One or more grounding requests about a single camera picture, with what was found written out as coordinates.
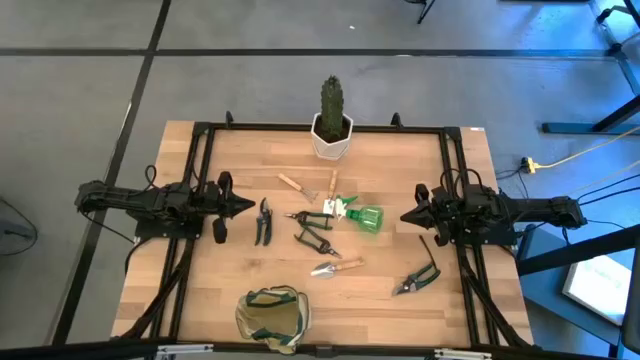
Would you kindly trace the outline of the wide steel trowel wooden handle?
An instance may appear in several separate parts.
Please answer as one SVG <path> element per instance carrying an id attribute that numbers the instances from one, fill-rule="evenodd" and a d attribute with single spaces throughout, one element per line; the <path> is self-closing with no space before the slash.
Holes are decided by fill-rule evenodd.
<path id="1" fill-rule="evenodd" d="M 365 265 L 363 258 L 344 260 L 339 262 L 325 262 L 316 266 L 310 275 L 316 278 L 329 279 L 334 277 L 338 272 L 358 268 Z"/>

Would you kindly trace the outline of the office chair base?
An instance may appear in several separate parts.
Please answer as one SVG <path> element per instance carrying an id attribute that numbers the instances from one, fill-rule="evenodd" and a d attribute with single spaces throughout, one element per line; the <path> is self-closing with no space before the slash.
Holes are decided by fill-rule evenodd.
<path id="1" fill-rule="evenodd" d="M 627 38 L 622 43 L 614 42 L 607 51 L 609 55 L 620 53 L 626 43 L 640 36 L 640 0 L 622 0 L 622 2 L 622 5 L 612 5 L 608 8 L 605 8 L 604 10 L 601 10 L 596 17 L 596 23 L 598 25 L 602 25 L 604 21 L 612 15 L 613 12 L 620 12 L 629 15 L 633 19 L 634 23 L 639 29 L 639 32 Z"/>

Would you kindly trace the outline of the black desk leg frame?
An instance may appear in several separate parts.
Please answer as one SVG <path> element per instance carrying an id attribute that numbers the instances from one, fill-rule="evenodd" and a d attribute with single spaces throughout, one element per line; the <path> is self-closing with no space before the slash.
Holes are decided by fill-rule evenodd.
<path id="1" fill-rule="evenodd" d="M 640 114 L 640 95 L 636 95 L 597 123 L 550 122 L 543 123 L 541 130 L 547 134 L 622 135 L 636 127 L 636 125 L 624 125 L 624 122 L 637 114 Z"/>

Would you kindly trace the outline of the black stand leg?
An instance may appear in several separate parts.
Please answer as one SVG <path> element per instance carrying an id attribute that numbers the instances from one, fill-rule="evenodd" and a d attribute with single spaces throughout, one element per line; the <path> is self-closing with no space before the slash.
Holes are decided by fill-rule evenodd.
<path id="1" fill-rule="evenodd" d="M 435 4 L 436 0 L 404 0 L 406 3 L 412 4 L 412 5 L 421 5 L 421 11 L 420 11 L 420 15 L 417 19 L 417 24 L 421 25 L 425 19 L 425 17 L 427 16 L 427 14 L 430 12 L 431 8 L 433 7 L 433 5 Z"/>

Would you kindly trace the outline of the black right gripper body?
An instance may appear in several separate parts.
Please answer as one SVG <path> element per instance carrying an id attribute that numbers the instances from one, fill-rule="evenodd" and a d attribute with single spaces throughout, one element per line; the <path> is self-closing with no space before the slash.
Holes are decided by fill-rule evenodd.
<path id="1" fill-rule="evenodd" d="M 400 220 L 425 229 L 434 228 L 436 223 L 444 222 L 450 216 L 447 209 L 450 200 L 451 196 L 445 188 L 434 188 L 429 190 L 427 201 L 416 202 L 416 207 L 401 215 Z"/>

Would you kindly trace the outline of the green plastic spray bottle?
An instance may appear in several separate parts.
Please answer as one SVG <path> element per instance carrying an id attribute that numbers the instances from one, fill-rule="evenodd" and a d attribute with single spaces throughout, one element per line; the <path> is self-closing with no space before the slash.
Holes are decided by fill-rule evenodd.
<path id="1" fill-rule="evenodd" d="M 336 197 L 335 212 L 339 221 L 348 219 L 356 222 L 362 231 L 377 234 L 384 221 L 384 210 L 375 205 L 365 205 L 360 209 L 350 209 L 349 206 L 358 196 Z"/>

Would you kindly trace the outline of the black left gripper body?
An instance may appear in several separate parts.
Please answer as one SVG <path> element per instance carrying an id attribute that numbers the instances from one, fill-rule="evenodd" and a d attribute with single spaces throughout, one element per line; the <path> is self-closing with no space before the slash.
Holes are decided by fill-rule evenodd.
<path id="1" fill-rule="evenodd" d="M 240 197 L 232 190 L 223 190 L 217 185 L 209 186 L 203 194 L 203 212 L 209 215 L 233 218 L 254 206 L 253 200 Z"/>

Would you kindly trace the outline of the beige green-trimmed gardening bag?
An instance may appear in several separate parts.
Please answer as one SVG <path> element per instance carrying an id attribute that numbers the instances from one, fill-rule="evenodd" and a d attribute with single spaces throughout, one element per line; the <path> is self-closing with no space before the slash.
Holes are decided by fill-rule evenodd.
<path id="1" fill-rule="evenodd" d="M 310 301 L 290 286 L 249 291 L 238 300 L 235 319 L 242 338 L 294 355 L 311 327 Z"/>

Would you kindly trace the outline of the hand rake wooden handle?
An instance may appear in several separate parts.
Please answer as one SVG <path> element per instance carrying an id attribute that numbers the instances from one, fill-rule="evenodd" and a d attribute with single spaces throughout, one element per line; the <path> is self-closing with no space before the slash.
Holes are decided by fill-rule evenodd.
<path id="1" fill-rule="evenodd" d="M 294 181 L 293 179 L 289 178 L 288 176 L 279 173 L 278 174 L 278 178 L 283 181 L 284 183 L 286 183 L 287 185 L 289 185 L 290 187 L 292 187 L 293 189 L 295 189 L 297 192 L 299 192 L 300 194 L 303 195 L 303 197 L 309 201 L 310 203 L 313 203 L 315 201 L 315 199 L 317 198 L 317 194 L 312 192 L 311 190 L 303 187 L 301 184 L 299 184 L 298 182 Z"/>

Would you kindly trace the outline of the black metal table frame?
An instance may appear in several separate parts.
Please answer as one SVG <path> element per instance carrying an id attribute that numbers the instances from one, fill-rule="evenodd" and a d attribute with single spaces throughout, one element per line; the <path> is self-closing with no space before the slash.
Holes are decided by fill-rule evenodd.
<path id="1" fill-rule="evenodd" d="M 414 206 L 414 187 L 435 187 L 445 161 L 464 158 L 478 172 L 473 181 L 496 183 L 483 128 L 377 126 L 356 129 L 349 152 L 338 162 L 319 159 L 311 133 L 301 124 L 219 125 L 214 133 L 210 173 L 229 171 L 239 195 L 267 199 L 273 209 L 273 240 L 256 246 L 256 211 L 228 224 L 217 244 L 210 229 L 196 242 L 178 336 L 193 342 L 258 343 L 241 337 L 235 308 L 252 290 L 288 285 L 307 294 L 312 324 L 301 345 L 466 348 L 469 333 L 456 251 L 439 247 L 432 233 L 404 223 Z M 335 224 L 328 239 L 346 258 L 365 265 L 332 279 L 310 275 L 323 257 L 294 239 L 299 228 L 285 214 L 307 201 L 278 178 L 282 173 L 324 195 L 333 170 L 337 190 L 384 209 L 380 233 L 361 232 L 354 222 Z M 440 276 L 423 289 L 393 296 L 393 289 L 428 262 L 419 236 L 431 250 Z"/>

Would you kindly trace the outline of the white faceted plant pot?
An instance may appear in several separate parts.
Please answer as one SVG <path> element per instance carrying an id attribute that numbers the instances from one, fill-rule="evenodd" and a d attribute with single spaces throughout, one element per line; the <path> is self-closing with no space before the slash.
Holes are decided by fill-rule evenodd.
<path id="1" fill-rule="evenodd" d="M 337 161 L 344 156 L 351 145 L 352 132 L 353 132 L 353 119 L 348 115 L 343 115 L 343 124 L 346 126 L 346 136 L 336 142 L 329 143 L 316 134 L 316 130 L 319 128 L 320 113 L 314 115 L 311 126 L 311 138 L 313 149 L 316 156 L 320 159 Z"/>

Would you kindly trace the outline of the desk surface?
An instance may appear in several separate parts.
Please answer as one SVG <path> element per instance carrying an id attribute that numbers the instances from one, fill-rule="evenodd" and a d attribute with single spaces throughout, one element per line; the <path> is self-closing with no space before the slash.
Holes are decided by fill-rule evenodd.
<path id="1" fill-rule="evenodd" d="M 517 252 L 518 260 L 527 260 L 566 246 L 563 238 L 542 228 L 528 225 L 525 231 Z M 523 296 L 610 345 L 617 345 L 619 325 L 563 293 L 569 273 L 570 266 L 566 265 L 521 276 Z"/>

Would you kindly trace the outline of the black rig crossbar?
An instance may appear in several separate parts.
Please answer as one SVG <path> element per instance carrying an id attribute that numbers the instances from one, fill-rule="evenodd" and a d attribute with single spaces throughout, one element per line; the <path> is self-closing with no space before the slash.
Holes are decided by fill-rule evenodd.
<path id="1" fill-rule="evenodd" d="M 171 344 L 213 344 L 207 353 L 272 353 L 260 343 L 205 342 L 179 343 L 169 338 L 115 339 L 100 342 L 47 345 L 0 350 L 0 360 L 131 360 L 156 356 L 157 348 Z M 399 356 L 434 359 L 434 351 L 447 347 L 386 347 L 353 345 L 301 345 L 296 355 L 319 359 L 337 356 Z M 495 345 L 474 345 L 469 348 L 447 348 L 491 353 L 493 360 L 618 360 L 612 357 L 547 351 L 535 347 L 513 348 Z"/>

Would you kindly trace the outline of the white flat panel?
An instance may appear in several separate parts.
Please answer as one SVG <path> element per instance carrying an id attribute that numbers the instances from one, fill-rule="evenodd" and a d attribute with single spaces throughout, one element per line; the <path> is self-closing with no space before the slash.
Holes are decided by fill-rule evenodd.
<path id="1" fill-rule="evenodd" d="M 603 255 L 570 266 L 562 294 L 621 326 L 626 312 L 631 270 Z"/>

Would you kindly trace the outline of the dark green pruning shears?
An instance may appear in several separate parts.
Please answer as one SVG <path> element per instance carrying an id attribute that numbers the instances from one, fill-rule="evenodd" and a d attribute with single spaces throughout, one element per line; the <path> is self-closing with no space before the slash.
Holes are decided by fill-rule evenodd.
<path id="1" fill-rule="evenodd" d="M 260 203 L 259 215 L 256 218 L 257 222 L 257 234 L 255 245 L 262 244 L 268 246 L 271 243 L 272 238 L 272 214 L 273 211 L 269 207 L 267 199 L 263 198 Z"/>

